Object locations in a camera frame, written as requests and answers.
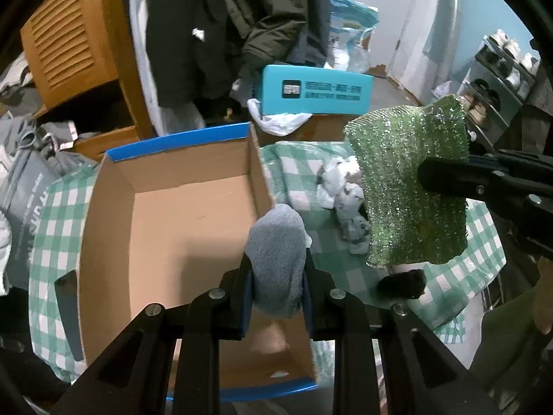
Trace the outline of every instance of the silver screw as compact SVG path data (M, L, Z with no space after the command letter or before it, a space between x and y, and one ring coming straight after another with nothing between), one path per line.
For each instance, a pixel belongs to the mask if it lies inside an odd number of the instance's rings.
M161 312L161 306L159 304L148 304L145 309L146 315L154 316Z
M225 297L225 291L223 289L220 289L220 288L216 288L216 289L211 289L209 291L209 297L211 299L221 299L221 298L224 298Z
M407 315L407 306L403 303L394 304L394 312L399 316Z
M528 195L530 201L536 203L536 204L541 204L541 198L538 197L538 195L535 195L535 194L530 194Z
M332 299L344 299L346 297L346 293L342 289L332 289L330 291L330 297Z

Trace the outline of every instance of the rolled sock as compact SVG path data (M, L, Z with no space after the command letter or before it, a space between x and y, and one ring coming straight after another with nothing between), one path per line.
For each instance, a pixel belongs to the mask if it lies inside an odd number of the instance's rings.
M292 318L301 308L306 235L300 215L278 204L250 229L244 252L253 269L256 309L274 318Z

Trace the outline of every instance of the checkered tablecloth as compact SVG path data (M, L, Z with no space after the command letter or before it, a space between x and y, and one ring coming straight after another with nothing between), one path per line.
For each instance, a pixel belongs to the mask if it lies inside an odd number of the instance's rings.
M54 282L78 267L82 230L97 167L84 165L55 181L40 212L29 273L32 349L56 375L74 380L86 364L73 359L57 307Z
M313 239L311 253L315 266L328 271L338 287L365 303L389 306L389 301L378 298L375 287L390 271L368 267L366 257L350 254L334 214L317 203L317 172L331 158L352 156L349 143L281 141L261 151L275 202L297 210ZM463 254L448 263L424 265L425 292L418 300L406 301L444 343L464 340L463 310L505 265L499 236L482 202L467 200L467 240L468 247Z

